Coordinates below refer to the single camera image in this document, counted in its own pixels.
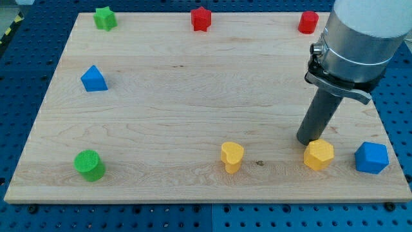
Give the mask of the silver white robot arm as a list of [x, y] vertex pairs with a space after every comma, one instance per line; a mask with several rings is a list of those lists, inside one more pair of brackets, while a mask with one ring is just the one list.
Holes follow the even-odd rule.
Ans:
[[318, 87], [314, 103], [371, 100], [371, 91], [411, 31], [411, 0], [339, 0], [319, 40], [310, 46], [305, 79]]

